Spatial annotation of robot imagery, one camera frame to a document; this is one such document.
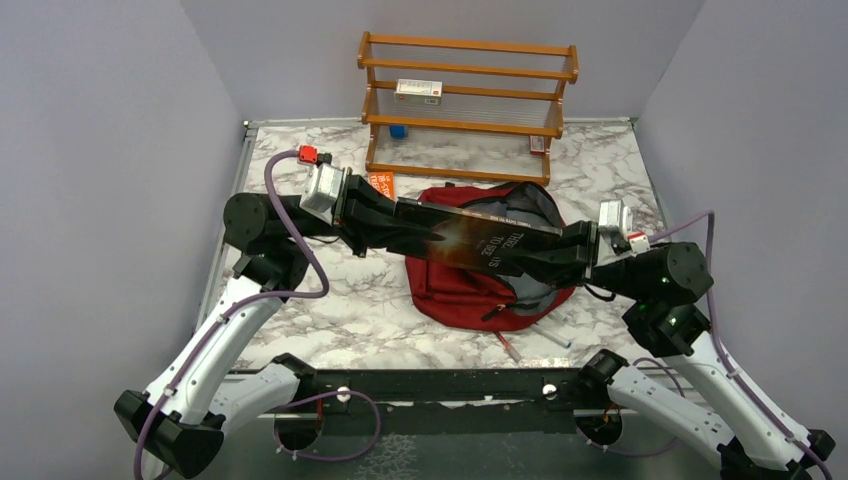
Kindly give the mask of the orange green children's book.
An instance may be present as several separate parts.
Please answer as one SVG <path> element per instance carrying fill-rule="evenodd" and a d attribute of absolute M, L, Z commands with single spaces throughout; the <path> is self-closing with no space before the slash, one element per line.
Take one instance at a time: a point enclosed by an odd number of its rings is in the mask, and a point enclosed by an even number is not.
<path fill-rule="evenodd" d="M 396 200 L 395 176 L 391 171 L 369 172 L 369 184 L 383 196 Z"/>

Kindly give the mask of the red student backpack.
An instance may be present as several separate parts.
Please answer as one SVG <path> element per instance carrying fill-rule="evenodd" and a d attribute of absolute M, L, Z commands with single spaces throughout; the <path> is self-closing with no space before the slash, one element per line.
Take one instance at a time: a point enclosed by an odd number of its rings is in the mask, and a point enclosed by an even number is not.
<path fill-rule="evenodd" d="M 418 199 L 533 226 L 565 225 L 554 199 L 533 182 L 509 182 L 488 189 L 445 184 L 424 190 Z M 523 330 L 565 303 L 575 291 L 573 287 L 555 289 L 526 274 L 478 273 L 414 257 L 405 259 L 405 268 L 414 306 L 438 323 L 465 330 Z"/>

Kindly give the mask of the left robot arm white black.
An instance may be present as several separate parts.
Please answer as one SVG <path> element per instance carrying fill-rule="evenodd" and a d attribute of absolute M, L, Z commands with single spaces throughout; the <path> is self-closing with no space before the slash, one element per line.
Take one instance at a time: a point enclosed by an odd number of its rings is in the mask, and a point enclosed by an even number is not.
<path fill-rule="evenodd" d="M 162 462 L 165 475 L 193 479 L 206 470 L 226 436 L 262 412 L 313 401 L 314 384 L 271 364 L 233 388 L 224 380 L 258 330 L 291 299 L 319 299 L 329 279 L 310 236 L 337 236 L 357 257 L 371 249 L 412 255 L 433 237 L 402 215 L 392 200 L 359 175 L 316 173 L 299 195 L 238 193 L 224 209 L 227 245 L 240 252 L 216 306 L 175 360 L 141 390 L 122 392 L 114 412 L 135 443 L 133 475 L 143 460 Z"/>

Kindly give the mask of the dark book three days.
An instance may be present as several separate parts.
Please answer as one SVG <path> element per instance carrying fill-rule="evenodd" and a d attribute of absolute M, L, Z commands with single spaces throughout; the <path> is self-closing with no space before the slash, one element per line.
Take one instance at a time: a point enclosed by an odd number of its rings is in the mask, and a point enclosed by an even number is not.
<path fill-rule="evenodd" d="M 431 227 L 441 242 L 428 242 L 426 255 L 404 255 L 446 266 L 503 276 L 521 276 L 504 267 L 495 254 L 501 249 L 546 250 L 559 240 L 562 228 L 535 213 L 510 211 L 502 203 L 472 209 L 401 199 L 394 218 Z"/>

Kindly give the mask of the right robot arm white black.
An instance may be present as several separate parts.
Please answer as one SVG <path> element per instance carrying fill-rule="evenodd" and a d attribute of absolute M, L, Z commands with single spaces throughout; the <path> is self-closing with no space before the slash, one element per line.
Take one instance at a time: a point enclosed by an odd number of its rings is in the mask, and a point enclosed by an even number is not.
<path fill-rule="evenodd" d="M 598 287 L 631 300 L 623 320 L 636 343 L 681 375 L 700 403 L 665 390 L 603 349 L 579 371 L 587 405 L 634 410 L 698 450 L 724 479 L 805 479 L 835 447 L 782 411 L 724 349 L 717 324 L 698 308 L 714 283 L 691 242 L 581 221 L 550 246 L 510 249 L 507 265 L 556 287 Z"/>

